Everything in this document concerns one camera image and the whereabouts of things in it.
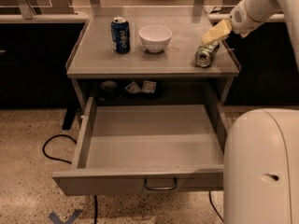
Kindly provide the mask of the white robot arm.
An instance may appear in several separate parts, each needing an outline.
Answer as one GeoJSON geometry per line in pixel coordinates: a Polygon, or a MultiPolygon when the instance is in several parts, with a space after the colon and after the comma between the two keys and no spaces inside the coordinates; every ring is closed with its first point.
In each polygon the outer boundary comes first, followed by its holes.
{"type": "MultiPolygon", "coordinates": [[[[299,59],[299,0],[242,0],[230,24],[202,36],[207,45],[246,35],[284,14],[299,59]]],[[[299,111],[263,108],[240,116],[228,132],[223,171],[224,224],[299,224],[299,111]]]]}

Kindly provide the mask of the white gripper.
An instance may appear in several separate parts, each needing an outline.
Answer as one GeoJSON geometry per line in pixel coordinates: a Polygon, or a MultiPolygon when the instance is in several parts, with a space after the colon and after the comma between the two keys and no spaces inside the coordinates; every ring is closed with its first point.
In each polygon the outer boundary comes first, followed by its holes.
{"type": "Polygon", "coordinates": [[[204,46],[225,39],[233,30],[242,37],[259,28],[264,23],[262,0],[242,0],[231,13],[230,20],[221,20],[202,36],[204,46]]]}

